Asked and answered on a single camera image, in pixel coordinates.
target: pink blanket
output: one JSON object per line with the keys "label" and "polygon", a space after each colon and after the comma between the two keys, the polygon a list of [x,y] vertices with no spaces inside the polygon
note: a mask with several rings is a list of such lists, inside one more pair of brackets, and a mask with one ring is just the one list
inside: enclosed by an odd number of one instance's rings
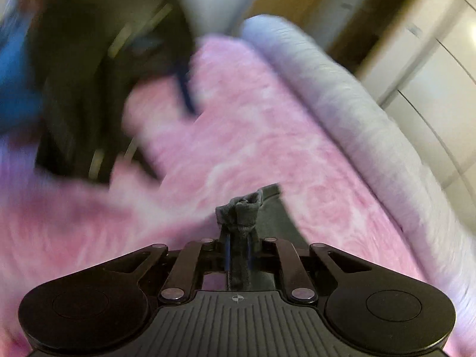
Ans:
{"label": "pink blanket", "polygon": [[33,169],[35,146],[0,145],[0,355],[28,351],[21,298],[47,280],[151,243],[217,237],[215,206],[280,183],[302,235],[422,279],[405,240],[351,164],[246,43],[209,37],[194,58],[202,111],[182,116],[172,79],[138,87],[125,124],[160,172],[118,162],[110,189]]}

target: black backpack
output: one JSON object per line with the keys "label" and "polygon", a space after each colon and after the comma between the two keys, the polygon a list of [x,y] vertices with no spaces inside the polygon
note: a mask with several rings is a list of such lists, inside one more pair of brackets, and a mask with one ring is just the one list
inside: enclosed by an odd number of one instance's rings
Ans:
{"label": "black backpack", "polygon": [[122,113],[135,83],[170,74],[184,110],[196,113],[187,90],[194,40],[179,0],[46,0],[27,36],[46,124],[36,164],[109,183],[125,155],[156,178]]}

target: blue cloth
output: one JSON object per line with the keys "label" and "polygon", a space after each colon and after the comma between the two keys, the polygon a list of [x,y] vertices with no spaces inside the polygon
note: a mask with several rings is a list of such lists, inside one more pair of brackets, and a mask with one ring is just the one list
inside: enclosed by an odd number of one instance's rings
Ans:
{"label": "blue cloth", "polygon": [[0,134],[40,117],[41,93],[33,88],[25,50],[28,23],[16,25],[0,46]]}

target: gray panel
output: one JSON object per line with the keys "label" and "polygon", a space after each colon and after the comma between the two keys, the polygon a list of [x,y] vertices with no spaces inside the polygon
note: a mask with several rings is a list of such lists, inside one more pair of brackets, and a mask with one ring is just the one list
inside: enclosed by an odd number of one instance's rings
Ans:
{"label": "gray panel", "polygon": [[[31,357],[46,357],[34,352]],[[317,311],[292,306],[277,291],[199,291],[192,302],[162,308],[149,328],[104,357],[364,357],[337,339]],[[444,356],[441,351],[428,354]]]}

